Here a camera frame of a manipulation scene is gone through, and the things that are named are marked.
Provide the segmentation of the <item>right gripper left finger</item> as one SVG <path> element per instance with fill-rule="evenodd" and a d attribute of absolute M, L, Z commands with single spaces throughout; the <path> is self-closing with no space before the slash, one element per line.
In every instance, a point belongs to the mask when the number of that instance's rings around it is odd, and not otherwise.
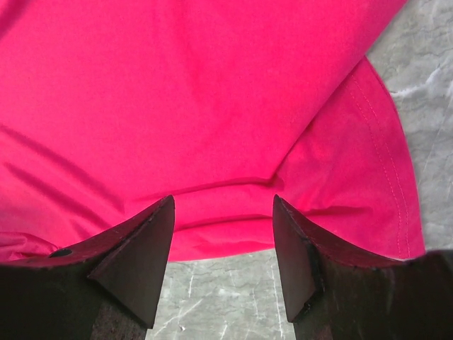
<path fill-rule="evenodd" d="M 171 247 L 167 196 L 49 256 L 1 264 L 2 339 L 144 339 Z"/>

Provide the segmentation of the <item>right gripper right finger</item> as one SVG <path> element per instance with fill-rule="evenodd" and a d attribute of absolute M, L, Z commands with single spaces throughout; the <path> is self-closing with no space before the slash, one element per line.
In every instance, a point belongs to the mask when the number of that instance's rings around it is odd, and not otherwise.
<path fill-rule="evenodd" d="M 273 234 L 297 339 L 451 339 L 452 251 L 398 261 L 308 220 L 280 197 Z"/>

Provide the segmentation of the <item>magenta t shirt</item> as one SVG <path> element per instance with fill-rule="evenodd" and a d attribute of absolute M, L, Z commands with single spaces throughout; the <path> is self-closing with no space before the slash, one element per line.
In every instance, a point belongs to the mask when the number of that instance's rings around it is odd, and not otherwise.
<path fill-rule="evenodd" d="M 176 202 L 173 261 L 270 249 L 280 196 L 383 256 L 425 251 L 367 51 L 402 1 L 2 1 L 1 259 Z"/>

